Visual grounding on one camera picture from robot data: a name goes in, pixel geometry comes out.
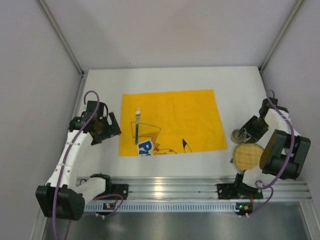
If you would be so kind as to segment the fork with teal handle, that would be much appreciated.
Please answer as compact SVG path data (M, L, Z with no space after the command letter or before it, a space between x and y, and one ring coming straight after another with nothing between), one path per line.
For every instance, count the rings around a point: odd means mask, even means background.
M139 121L141 116L141 109L138 107L135 111L135 144L138 144L139 140Z

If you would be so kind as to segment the round woven yellow plate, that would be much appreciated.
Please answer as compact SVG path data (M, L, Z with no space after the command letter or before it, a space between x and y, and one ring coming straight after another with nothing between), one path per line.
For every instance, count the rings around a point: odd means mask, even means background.
M264 148L256 143L238 144L232 154L232 162L239 172L252 170L260 164Z

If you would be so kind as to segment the yellow printed cloth placemat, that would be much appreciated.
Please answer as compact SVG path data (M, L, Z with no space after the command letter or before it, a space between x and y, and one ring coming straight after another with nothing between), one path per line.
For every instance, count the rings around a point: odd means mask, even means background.
M136 109L140 108L138 144ZM124 94L121 157L188 154L227 149L212 89Z

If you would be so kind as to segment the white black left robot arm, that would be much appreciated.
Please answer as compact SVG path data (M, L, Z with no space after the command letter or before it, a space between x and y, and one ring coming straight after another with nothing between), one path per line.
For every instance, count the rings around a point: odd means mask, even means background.
M89 147L120 134L115 115L107 105L89 100L86 110L69 123L65 147L54 172L45 185L36 189L45 217L78 221L88 202L113 193L107 174L94 173L82 185L77 185L77 178Z

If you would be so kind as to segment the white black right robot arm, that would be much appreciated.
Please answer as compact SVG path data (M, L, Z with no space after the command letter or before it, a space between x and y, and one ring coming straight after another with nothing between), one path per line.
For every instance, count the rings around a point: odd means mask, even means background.
M311 146L311 140L294 129L289 111L274 97L264 99L259 115L234 130L231 139L237 144L232 154L239 170L235 186L248 194L270 189L279 179L297 179Z

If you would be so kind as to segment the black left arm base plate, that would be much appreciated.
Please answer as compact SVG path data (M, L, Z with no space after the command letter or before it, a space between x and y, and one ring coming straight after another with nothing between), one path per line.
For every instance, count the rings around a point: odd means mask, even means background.
M106 194L107 195L118 194L122 196L124 200L126 200L129 194L129 185L113 183L112 186L106 191Z

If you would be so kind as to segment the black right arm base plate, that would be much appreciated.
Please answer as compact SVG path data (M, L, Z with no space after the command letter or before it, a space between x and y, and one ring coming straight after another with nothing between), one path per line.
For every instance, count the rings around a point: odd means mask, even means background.
M217 184L217 193L219 200L249 200L253 197L254 200L264 198L263 193L254 187L244 183L236 185L235 183L219 183Z

